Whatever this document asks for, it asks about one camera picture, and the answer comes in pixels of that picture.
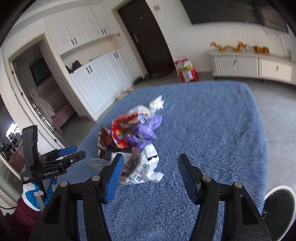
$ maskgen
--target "dark brown door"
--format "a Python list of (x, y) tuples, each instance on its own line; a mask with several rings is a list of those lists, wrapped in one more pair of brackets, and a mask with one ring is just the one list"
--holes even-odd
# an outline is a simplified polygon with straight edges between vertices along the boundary
[(174, 69), (163, 34), (145, 0), (133, 0), (118, 10), (149, 74)]

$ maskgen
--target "silver bolt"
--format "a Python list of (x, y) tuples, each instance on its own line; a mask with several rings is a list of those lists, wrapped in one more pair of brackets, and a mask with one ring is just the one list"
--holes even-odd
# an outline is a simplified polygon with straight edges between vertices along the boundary
[(60, 183), (60, 186), (63, 188), (63, 187), (65, 187), (65, 186), (67, 186), (68, 185), (68, 182), (66, 182), (66, 181), (62, 181), (61, 183)]
[(205, 182), (209, 182), (211, 180), (211, 178), (209, 176), (203, 176), (202, 179), (205, 181)]
[(237, 188), (241, 188), (242, 187), (242, 184), (240, 182), (235, 182), (234, 185), (237, 187)]
[(100, 180), (100, 176), (98, 176), (98, 175), (94, 175), (94, 176), (92, 176), (91, 179), (92, 179), (94, 182), (96, 182), (96, 181)]

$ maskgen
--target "door handle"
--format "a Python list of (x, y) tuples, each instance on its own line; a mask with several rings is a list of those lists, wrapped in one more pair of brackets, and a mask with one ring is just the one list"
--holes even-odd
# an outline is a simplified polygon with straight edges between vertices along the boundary
[(139, 40), (138, 40), (138, 38), (137, 38), (137, 36), (136, 36), (136, 34), (135, 34), (135, 33), (133, 33), (133, 37), (134, 37), (134, 39), (135, 39), (136, 43), (138, 44), (138, 43), (139, 43)]

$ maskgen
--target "television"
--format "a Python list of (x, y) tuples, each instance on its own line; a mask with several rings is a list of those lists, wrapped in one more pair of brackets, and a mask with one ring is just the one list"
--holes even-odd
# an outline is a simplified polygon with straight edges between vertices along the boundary
[(192, 24), (245, 22), (288, 33), (284, 18), (265, 0), (181, 0)]
[(30, 66), (30, 70), (37, 87), (52, 76), (52, 73), (43, 57), (33, 63)]

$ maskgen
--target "red and white bag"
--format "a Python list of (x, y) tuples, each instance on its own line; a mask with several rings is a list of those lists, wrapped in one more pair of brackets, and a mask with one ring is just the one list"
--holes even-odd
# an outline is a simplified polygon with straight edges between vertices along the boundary
[(198, 74), (187, 57), (181, 56), (180, 60), (175, 61), (174, 64), (183, 83), (198, 80)]

